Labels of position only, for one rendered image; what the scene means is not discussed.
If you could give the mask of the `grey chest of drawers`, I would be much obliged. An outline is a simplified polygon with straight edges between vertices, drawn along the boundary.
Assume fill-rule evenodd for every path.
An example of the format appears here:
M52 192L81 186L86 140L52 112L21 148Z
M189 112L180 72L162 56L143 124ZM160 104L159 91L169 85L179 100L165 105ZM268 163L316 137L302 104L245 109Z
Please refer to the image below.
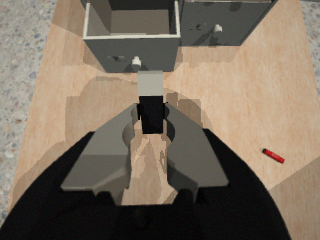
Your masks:
M272 9L272 7L277 3L278 0L271 0L271 1L272 3L269 5L269 7L265 10L265 12L261 15L258 21L254 24L254 26L250 29L250 31L246 34L246 36L243 38L243 40L239 44L189 44L189 45L179 45L179 46L241 46L244 43L244 41L249 37L249 35L254 31L254 29L258 26L258 24L263 20L263 18L268 14L268 12ZM80 2L82 3L86 11L87 0L80 0ZM182 4L183 4L183 0L178 0L179 21L180 21L180 15L182 10Z

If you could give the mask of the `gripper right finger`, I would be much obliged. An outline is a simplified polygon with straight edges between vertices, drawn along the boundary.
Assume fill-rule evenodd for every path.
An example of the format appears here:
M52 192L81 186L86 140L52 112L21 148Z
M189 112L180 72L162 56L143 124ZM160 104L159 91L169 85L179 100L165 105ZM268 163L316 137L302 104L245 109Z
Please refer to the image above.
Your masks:
M232 215L262 240L292 240L272 196L244 160L212 131L167 102L163 119L171 140L167 182L172 188L190 189L194 203Z

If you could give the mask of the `grey drawer front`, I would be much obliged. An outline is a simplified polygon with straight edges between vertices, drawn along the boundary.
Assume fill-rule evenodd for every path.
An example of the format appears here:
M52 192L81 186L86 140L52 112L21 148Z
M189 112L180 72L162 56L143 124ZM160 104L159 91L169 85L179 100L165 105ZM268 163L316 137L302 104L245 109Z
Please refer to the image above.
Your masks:
M183 0L179 45L239 44L271 3L271 0Z
M106 73L174 71L178 0L87 0L83 40Z

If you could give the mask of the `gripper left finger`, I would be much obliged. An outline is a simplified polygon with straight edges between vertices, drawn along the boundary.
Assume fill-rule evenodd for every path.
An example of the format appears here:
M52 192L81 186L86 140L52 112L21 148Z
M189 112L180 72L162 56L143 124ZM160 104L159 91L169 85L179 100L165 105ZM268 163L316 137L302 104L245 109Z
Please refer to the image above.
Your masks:
M129 189L131 180L130 142L140 116L140 104L132 104L49 165L6 217L0 240L26 240L52 220L94 206L101 191L110 191L115 204L122 205L124 189Z

